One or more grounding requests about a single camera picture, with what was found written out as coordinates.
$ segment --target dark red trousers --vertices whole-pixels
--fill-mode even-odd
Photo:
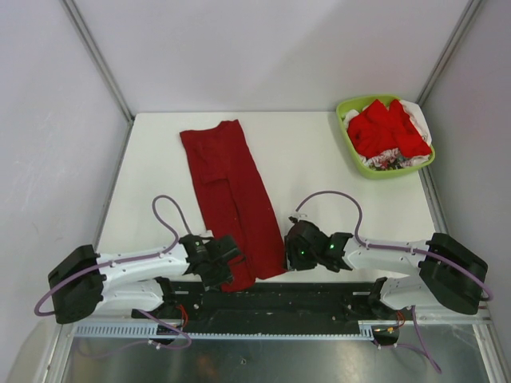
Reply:
[[[284,272],[284,245],[270,200],[238,120],[180,133],[206,228],[232,235],[246,259],[230,262],[234,281],[223,291],[250,287]]]

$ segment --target white table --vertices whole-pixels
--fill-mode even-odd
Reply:
[[[142,113],[138,114],[106,216],[97,251],[140,251],[172,242],[172,234],[154,218],[151,202],[168,194],[181,205],[194,233],[206,227],[200,214],[179,132],[216,127],[239,119],[263,179],[282,235],[288,216],[312,192],[333,189],[354,196],[364,211],[361,235],[372,239],[414,241],[434,232],[418,173],[391,180],[367,180],[351,162],[334,113]],[[184,228],[173,205],[158,204],[161,215],[180,234]],[[315,197],[303,212],[323,231],[353,232],[358,213],[336,195]],[[376,270],[332,273],[323,267],[290,272],[267,282],[372,282]],[[181,281],[199,281],[193,275]]]

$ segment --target lime green plastic bin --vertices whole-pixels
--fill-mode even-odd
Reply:
[[[399,97],[394,96],[392,94],[374,94],[371,96],[352,98],[350,100],[341,102],[337,106],[337,118],[339,119],[341,134],[343,135],[344,141],[346,142],[351,158],[353,158],[353,161],[355,162],[355,165],[360,174],[362,174],[366,178],[369,178],[370,180],[385,180],[388,178],[404,176],[405,174],[416,172],[418,169],[424,168],[425,166],[431,164],[435,157],[434,148],[433,145],[431,145],[430,159],[427,160],[424,164],[412,166],[411,168],[395,170],[373,170],[369,169],[366,165],[362,163],[362,161],[358,157],[357,151],[355,150],[353,144],[351,143],[350,137],[348,136],[348,132],[346,130],[346,126],[344,125],[343,122],[346,113],[348,113],[352,109],[356,109],[359,112],[361,112],[365,106],[372,104],[374,100],[380,100],[385,106],[389,106],[391,101],[395,99],[400,100]]]

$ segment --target white wall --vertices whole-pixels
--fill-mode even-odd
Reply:
[[[489,264],[490,309],[511,358],[511,30],[509,0],[486,2],[426,103],[433,163],[454,237]]]
[[[414,100],[467,0],[77,0],[135,113]]]
[[[34,304],[93,240],[127,128],[58,1],[2,1],[0,50],[0,381],[25,342],[10,381],[26,382]]]

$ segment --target folded red garment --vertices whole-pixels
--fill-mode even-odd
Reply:
[[[231,261],[234,281],[222,290],[242,290],[256,278],[282,274],[282,236],[239,121],[180,137],[206,228],[214,236],[232,235],[246,256]]]
[[[407,158],[431,154],[398,100],[393,100],[388,110],[381,101],[374,101],[350,121],[348,136],[357,153],[366,158],[394,148]]]

